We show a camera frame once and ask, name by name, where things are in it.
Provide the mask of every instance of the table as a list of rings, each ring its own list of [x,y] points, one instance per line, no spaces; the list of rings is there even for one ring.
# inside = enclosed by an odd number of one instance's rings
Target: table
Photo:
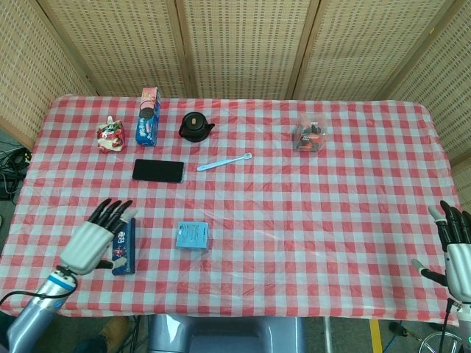
[[[33,151],[0,262],[0,295],[35,290],[72,229],[107,197],[138,209],[136,274],[95,270],[63,315],[143,313],[438,320],[447,291],[411,267],[443,267],[427,206],[458,204],[429,112],[400,101],[164,99],[155,148],[136,146],[138,98],[64,96]],[[207,140],[178,136],[200,111]],[[318,154],[292,150],[301,112],[327,119]],[[127,148],[101,154],[96,126],[120,118]],[[206,172],[244,152],[253,158]],[[181,184],[132,180],[135,159],[185,162]],[[175,248],[178,221],[207,221],[210,251]],[[29,297],[2,308],[18,313]]]

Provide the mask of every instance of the plastic spoon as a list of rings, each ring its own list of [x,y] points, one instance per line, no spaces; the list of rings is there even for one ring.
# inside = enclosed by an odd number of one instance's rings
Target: plastic spoon
[[[234,158],[232,160],[220,160],[219,162],[201,165],[198,168],[196,168],[196,170],[197,171],[206,171],[206,170],[211,169],[211,168],[219,167],[220,165],[224,165],[224,164],[228,164],[228,163],[232,163],[232,162],[237,162],[238,160],[249,160],[250,158],[252,158],[252,154],[251,153],[246,153],[243,156]]]

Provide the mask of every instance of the smartphone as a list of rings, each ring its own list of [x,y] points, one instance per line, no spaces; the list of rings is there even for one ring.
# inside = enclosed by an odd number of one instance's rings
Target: smartphone
[[[132,178],[147,182],[182,182],[183,162],[135,160]]]

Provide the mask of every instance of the brown shoe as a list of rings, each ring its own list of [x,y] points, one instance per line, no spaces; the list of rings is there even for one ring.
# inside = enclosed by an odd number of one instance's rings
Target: brown shoe
[[[108,353],[114,352],[123,344],[128,331],[129,319],[126,316],[118,316],[108,321],[99,333],[106,340]]]

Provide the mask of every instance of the robotic arm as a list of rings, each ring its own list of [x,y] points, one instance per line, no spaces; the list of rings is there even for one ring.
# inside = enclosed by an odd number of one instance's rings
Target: robotic arm
[[[445,201],[441,201],[440,205],[445,216],[435,207],[429,207],[428,211],[438,227],[445,255],[445,275],[428,270],[418,260],[412,260],[412,265],[424,277],[448,287],[451,296],[458,302],[458,322],[463,342],[461,352],[471,353],[471,215],[466,211],[459,212]]]
[[[111,263],[103,261],[102,257],[113,238],[136,211],[127,210],[132,203],[130,200],[123,204],[116,201],[106,208],[109,203],[111,199],[103,201],[88,220],[74,230],[60,256],[61,265],[49,275],[36,293],[11,292],[0,301],[1,305],[8,296],[14,294],[34,296],[8,329],[10,353],[27,353],[32,350],[54,314],[77,289],[78,274],[89,274],[95,268],[113,267]]]

